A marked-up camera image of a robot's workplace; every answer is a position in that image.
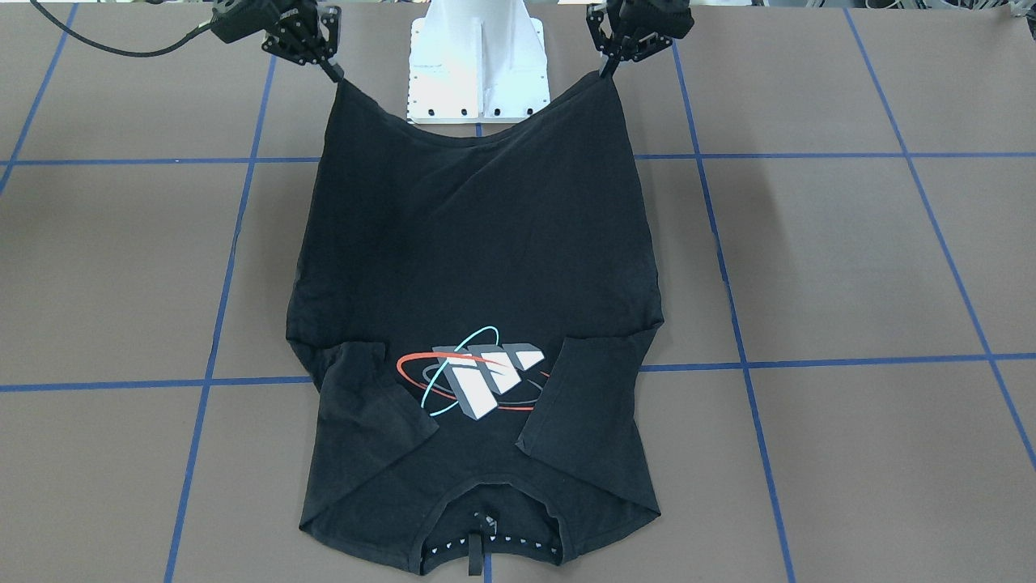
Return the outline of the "brown paper table cover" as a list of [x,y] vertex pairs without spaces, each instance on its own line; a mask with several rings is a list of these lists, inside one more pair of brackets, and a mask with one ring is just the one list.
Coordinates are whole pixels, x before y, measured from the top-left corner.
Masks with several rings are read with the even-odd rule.
[[[694,10],[617,72],[665,322],[661,517],[486,582],[1032,582],[1034,41],[1006,11]],[[2,5],[4,582],[412,582],[299,530],[284,338],[334,88]]]

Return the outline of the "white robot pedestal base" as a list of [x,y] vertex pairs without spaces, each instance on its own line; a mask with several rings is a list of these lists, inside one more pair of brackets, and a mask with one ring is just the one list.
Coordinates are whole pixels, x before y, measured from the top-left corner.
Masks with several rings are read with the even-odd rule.
[[543,25],[523,1],[430,1],[410,41],[410,123],[518,123],[551,101]]

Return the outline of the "black printed t-shirt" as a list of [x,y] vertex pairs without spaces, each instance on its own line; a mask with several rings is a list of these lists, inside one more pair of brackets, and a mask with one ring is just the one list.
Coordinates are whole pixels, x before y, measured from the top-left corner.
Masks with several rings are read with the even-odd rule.
[[300,530],[419,575],[633,534],[661,513],[634,409],[663,321],[614,81],[467,138],[341,83],[287,307],[321,395]]

